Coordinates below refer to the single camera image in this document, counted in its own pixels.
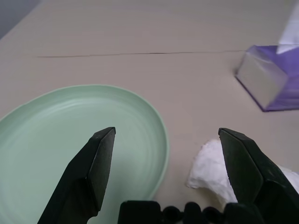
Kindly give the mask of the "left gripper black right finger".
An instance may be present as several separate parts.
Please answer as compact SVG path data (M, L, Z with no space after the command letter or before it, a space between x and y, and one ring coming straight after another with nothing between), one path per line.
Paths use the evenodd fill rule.
M254 205L266 224L297 224L299 195L282 170L246 135L228 128L218 135L237 201Z

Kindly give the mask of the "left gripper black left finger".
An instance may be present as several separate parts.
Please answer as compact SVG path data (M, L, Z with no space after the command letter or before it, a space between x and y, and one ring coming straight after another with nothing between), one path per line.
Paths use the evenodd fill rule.
M93 134L61 176L40 224L86 224L101 210L110 174L116 130Z

